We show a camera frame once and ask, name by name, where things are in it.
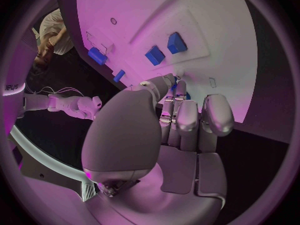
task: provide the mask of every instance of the robotic hand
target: robotic hand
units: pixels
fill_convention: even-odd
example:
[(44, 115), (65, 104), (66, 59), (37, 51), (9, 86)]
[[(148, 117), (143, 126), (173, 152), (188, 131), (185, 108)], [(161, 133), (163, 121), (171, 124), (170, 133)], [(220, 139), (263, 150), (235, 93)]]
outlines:
[(18, 118), (22, 118), (26, 111), (47, 109), (49, 112), (64, 111), (71, 117), (93, 121), (101, 107), (102, 102), (98, 96), (93, 98), (87, 96), (62, 97), (57, 93), (48, 96), (25, 93), (23, 107), (19, 111)]

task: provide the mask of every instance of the dark hair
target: dark hair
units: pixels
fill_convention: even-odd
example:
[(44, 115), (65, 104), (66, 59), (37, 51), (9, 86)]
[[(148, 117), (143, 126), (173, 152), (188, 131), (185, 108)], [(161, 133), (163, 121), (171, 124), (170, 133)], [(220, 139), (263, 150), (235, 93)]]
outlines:
[(48, 70), (48, 65), (41, 64), (36, 61), (33, 62), (33, 65), (30, 69), (30, 74), (33, 76), (41, 75)]

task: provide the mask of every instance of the white robotic arm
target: white robotic arm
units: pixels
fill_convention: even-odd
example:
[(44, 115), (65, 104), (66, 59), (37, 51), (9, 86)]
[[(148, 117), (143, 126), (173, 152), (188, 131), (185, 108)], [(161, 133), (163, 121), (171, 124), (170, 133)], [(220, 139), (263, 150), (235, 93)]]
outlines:
[(22, 118), (26, 111), (47, 109), (49, 112), (64, 111), (70, 117), (93, 121), (101, 107), (102, 101), (98, 96), (62, 97), (57, 93), (48, 96), (24, 93), (23, 107), (19, 111), (18, 118)]

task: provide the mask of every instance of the man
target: man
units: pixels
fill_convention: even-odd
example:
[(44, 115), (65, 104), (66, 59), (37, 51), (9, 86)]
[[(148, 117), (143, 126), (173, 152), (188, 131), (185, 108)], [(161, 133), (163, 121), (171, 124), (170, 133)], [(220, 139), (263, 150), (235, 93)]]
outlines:
[(48, 14), (39, 27), (40, 45), (31, 72), (34, 75), (45, 72), (53, 53), (63, 55), (74, 45), (65, 27), (60, 9)]

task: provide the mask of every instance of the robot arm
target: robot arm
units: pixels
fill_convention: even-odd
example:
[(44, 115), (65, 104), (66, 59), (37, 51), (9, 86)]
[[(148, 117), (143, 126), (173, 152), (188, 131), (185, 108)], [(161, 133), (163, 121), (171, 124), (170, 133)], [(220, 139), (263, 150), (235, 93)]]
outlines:
[(22, 118), (26, 111), (48, 109), (49, 112), (64, 111), (70, 117), (93, 121), (101, 107), (102, 102), (98, 96), (93, 98), (87, 96), (62, 97), (57, 93), (48, 96), (24, 93), (23, 107), (18, 118)]

